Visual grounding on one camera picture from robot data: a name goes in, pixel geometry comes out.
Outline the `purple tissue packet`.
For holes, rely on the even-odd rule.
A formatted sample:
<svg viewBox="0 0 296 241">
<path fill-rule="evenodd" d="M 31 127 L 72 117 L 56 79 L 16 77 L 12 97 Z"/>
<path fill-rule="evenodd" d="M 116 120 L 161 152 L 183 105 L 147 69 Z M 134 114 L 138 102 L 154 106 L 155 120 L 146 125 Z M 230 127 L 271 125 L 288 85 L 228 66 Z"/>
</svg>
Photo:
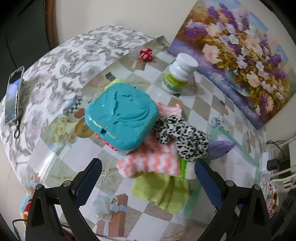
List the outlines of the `purple tissue packet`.
<svg viewBox="0 0 296 241">
<path fill-rule="evenodd" d="M 229 141 L 209 141 L 206 160 L 218 159 L 226 155 L 236 146 L 236 143 Z"/>
</svg>

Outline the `green tissue pack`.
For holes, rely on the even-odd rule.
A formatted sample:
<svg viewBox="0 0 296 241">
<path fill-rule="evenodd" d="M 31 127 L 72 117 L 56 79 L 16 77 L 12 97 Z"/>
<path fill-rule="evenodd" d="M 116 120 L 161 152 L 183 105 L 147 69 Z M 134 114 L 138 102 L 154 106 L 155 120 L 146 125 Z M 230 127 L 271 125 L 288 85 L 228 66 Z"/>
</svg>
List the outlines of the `green tissue pack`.
<svg viewBox="0 0 296 241">
<path fill-rule="evenodd" d="M 179 178 L 187 180 L 196 180 L 195 162 L 188 162 L 183 158 L 180 159 L 180 174 Z"/>
<path fill-rule="evenodd" d="M 112 85 L 117 84 L 117 83 L 125 83 L 125 81 L 121 78 L 116 78 L 116 79 L 112 80 L 110 84 L 106 85 L 105 90 L 107 90 L 109 87 L 111 87 Z"/>
</svg>

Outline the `lime green cloth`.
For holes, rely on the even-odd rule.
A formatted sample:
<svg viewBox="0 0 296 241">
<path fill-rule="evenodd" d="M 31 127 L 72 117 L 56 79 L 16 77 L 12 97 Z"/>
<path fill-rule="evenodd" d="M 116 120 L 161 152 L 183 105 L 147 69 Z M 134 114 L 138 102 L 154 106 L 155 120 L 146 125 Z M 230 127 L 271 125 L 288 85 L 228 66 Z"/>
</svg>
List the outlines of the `lime green cloth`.
<svg viewBox="0 0 296 241">
<path fill-rule="evenodd" d="M 144 172 L 137 176 L 132 187 L 136 198 L 153 201 L 157 207 L 177 214 L 189 198 L 190 182 L 166 173 Z"/>
</svg>

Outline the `leopard print scrunchie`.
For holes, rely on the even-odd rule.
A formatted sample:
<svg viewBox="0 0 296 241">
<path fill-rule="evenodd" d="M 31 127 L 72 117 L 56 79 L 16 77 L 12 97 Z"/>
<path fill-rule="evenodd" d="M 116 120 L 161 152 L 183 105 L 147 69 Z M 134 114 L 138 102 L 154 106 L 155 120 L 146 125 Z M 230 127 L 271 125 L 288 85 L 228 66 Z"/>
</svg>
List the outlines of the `leopard print scrunchie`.
<svg viewBox="0 0 296 241">
<path fill-rule="evenodd" d="M 188 162 L 208 157 L 209 136 L 189 125 L 182 117 L 172 115 L 160 118 L 154 124 L 152 132 L 161 144 L 174 140 L 179 156 Z"/>
</svg>

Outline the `pink white knitted cloth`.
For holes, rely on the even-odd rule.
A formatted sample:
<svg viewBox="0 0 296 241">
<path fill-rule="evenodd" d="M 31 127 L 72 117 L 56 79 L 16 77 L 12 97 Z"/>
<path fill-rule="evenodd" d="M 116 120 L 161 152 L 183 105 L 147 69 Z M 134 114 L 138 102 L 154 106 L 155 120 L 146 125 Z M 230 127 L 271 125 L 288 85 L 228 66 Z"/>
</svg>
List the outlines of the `pink white knitted cloth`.
<svg viewBox="0 0 296 241">
<path fill-rule="evenodd" d="M 132 178 L 139 172 L 166 173 L 177 177 L 180 174 L 180 156 L 176 142 L 171 140 L 161 144 L 150 132 L 137 149 L 118 161 L 116 167 L 124 178 Z"/>
</svg>

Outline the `white tray teal rim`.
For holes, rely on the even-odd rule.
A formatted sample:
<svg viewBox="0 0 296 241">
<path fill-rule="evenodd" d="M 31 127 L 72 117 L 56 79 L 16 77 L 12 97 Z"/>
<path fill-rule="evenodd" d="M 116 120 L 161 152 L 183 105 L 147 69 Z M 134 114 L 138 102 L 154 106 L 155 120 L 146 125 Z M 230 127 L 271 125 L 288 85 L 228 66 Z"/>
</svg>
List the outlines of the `white tray teal rim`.
<svg viewBox="0 0 296 241">
<path fill-rule="evenodd" d="M 259 162 L 238 143 L 226 155 L 207 163 L 224 180 L 232 180 L 237 186 L 251 187 L 260 181 Z M 182 215 L 188 219 L 209 224 L 215 213 L 216 208 L 211 204 L 202 185 L 196 182 Z"/>
</svg>

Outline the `white chair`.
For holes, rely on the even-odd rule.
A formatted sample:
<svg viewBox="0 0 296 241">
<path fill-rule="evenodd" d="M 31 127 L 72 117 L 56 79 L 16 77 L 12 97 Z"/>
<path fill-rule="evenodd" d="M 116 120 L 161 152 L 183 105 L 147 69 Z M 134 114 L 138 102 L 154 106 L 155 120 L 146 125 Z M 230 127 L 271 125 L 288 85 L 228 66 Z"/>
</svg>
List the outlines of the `white chair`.
<svg viewBox="0 0 296 241">
<path fill-rule="evenodd" d="M 280 178 L 281 174 L 285 174 L 288 171 L 281 171 L 271 175 L 270 185 L 275 187 L 278 193 L 288 193 L 291 189 L 295 189 L 295 176 L 291 174 L 285 178 Z"/>
</svg>

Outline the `white power strip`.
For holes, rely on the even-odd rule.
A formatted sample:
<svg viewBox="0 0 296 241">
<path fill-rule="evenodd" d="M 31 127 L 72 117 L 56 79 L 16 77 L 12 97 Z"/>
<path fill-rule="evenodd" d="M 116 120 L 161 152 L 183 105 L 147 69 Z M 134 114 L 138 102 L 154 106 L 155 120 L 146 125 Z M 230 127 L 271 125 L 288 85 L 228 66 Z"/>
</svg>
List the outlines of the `white power strip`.
<svg viewBox="0 0 296 241">
<path fill-rule="evenodd" d="M 269 161 L 270 156 L 268 152 L 263 152 L 261 155 L 261 173 L 266 175 L 268 173 L 267 162 Z"/>
</svg>

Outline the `patterned checkered tablecloth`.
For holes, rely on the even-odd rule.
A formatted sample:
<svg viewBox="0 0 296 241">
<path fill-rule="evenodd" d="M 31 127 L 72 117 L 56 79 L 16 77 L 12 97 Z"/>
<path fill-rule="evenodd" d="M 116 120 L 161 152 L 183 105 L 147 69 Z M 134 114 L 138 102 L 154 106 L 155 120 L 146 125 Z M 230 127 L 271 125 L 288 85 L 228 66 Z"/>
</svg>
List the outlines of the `patterned checkered tablecloth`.
<svg viewBox="0 0 296 241">
<path fill-rule="evenodd" d="M 261 136 L 238 107 L 198 73 L 180 95 L 165 92 L 162 78 L 174 59 L 168 42 L 161 36 L 145 46 L 152 49 L 152 63 L 138 63 L 135 51 L 123 56 L 45 124 L 23 182 L 30 190 L 39 183 L 60 186 L 97 157 L 102 173 L 80 211 L 100 240 L 196 240 L 216 209 L 196 179 L 194 163 L 178 156 L 174 141 L 163 145 L 153 133 L 128 154 L 116 151 L 88 128 L 85 109 L 111 78 L 119 77 L 145 91 L 160 117 L 180 115 L 211 140 L 234 142 L 232 150 L 209 164 L 224 179 L 244 187 L 261 180 Z"/>
</svg>

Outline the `teal plastic case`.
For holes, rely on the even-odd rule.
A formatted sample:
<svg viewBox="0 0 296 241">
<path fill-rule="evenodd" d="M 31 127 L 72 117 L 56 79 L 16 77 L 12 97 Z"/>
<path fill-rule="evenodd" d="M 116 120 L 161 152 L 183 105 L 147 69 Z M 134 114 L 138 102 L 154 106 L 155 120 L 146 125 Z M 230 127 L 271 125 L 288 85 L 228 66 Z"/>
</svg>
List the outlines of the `teal plastic case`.
<svg viewBox="0 0 296 241">
<path fill-rule="evenodd" d="M 118 151 L 138 148 L 159 117 L 156 103 L 141 89 L 119 82 L 89 104 L 86 125 Z"/>
</svg>

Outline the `smartphone on stand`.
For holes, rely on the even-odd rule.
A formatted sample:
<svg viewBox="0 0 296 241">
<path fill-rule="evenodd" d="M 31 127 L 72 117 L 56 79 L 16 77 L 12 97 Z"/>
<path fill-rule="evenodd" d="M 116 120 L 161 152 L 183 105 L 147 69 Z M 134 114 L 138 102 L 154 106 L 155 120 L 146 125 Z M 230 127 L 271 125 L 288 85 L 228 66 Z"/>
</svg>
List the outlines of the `smartphone on stand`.
<svg viewBox="0 0 296 241">
<path fill-rule="evenodd" d="M 14 132 L 15 139 L 19 138 L 20 136 L 20 124 L 21 118 L 23 116 L 23 110 L 19 108 L 19 103 L 21 98 L 20 95 L 24 71 L 24 66 L 20 66 L 20 68 L 11 73 L 6 88 L 4 123 L 5 125 L 8 125 L 10 123 L 16 124 L 16 130 Z"/>
</svg>

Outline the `grey floral blanket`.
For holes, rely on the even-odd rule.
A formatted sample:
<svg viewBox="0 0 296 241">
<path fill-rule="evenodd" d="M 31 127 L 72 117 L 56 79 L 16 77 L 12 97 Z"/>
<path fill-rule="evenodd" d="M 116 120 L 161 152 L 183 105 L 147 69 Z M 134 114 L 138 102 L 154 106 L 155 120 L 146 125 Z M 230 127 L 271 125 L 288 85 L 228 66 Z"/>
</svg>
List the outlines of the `grey floral blanket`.
<svg viewBox="0 0 296 241">
<path fill-rule="evenodd" d="M 107 25 L 67 40 L 25 71 L 18 138 L 16 125 L 4 123 L 5 100 L 1 100 L 1 143 L 22 185 L 29 187 L 35 180 L 27 173 L 29 159 L 41 134 L 66 104 L 103 69 L 151 40 L 140 31 Z"/>
</svg>

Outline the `white green pill bottle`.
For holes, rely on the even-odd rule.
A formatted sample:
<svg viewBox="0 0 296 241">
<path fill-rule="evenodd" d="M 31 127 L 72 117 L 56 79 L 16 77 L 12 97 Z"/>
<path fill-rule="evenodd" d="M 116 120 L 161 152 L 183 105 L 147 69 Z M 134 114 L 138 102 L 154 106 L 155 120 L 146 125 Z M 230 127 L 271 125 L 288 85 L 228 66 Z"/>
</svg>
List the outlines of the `white green pill bottle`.
<svg viewBox="0 0 296 241">
<path fill-rule="evenodd" d="M 198 62 L 186 53 L 179 53 L 163 77 L 163 89 L 170 94 L 181 93 L 198 68 Z"/>
</svg>

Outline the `floral oil painting canvas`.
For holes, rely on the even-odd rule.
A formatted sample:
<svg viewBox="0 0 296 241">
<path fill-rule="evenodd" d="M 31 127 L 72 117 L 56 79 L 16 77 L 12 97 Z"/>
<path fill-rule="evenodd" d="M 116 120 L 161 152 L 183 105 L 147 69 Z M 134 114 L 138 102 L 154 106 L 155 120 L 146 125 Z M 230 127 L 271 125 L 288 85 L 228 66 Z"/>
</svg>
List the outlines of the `floral oil painting canvas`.
<svg viewBox="0 0 296 241">
<path fill-rule="evenodd" d="M 264 23 L 239 1 L 197 1 L 169 52 L 186 53 L 256 129 L 295 93 L 295 70 Z"/>
</svg>

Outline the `red ribbon flower clip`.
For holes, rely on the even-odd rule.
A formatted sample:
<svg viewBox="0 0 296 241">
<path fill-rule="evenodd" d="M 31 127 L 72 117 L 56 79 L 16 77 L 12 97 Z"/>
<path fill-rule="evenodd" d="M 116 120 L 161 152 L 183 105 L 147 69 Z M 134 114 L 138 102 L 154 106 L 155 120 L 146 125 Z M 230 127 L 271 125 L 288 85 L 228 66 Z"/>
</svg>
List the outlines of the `red ribbon flower clip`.
<svg viewBox="0 0 296 241">
<path fill-rule="evenodd" d="M 139 59 L 140 61 L 143 61 L 143 62 L 152 62 L 154 60 L 152 55 L 152 49 L 147 48 L 144 50 L 140 50 Z"/>
</svg>

